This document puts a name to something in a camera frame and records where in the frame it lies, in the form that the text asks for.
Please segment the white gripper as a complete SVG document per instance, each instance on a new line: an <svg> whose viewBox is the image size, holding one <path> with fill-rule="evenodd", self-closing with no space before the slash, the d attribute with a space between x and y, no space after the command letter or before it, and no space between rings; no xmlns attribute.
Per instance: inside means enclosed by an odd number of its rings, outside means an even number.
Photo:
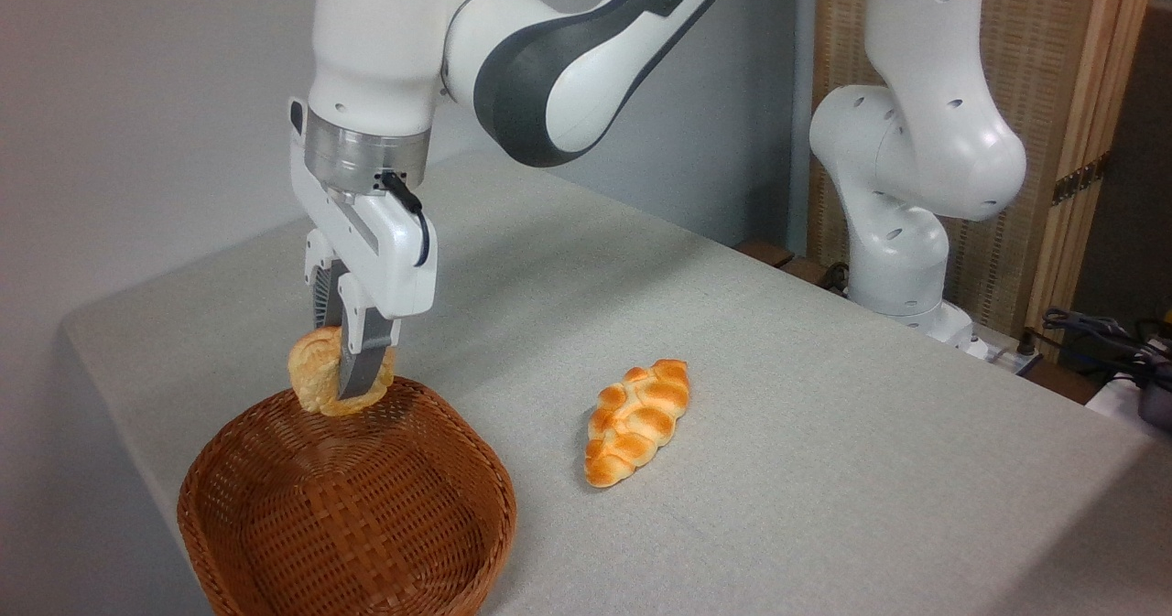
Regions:
<svg viewBox="0 0 1172 616"><path fill-rule="evenodd" d="M374 174L370 193L318 179L309 148L326 124L301 100L289 100L289 182L314 224L304 262L311 312L314 328L341 326L338 399L349 402L374 386L396 342L391 319L417 316L434 303L435 228L393 171Z"/></svg>

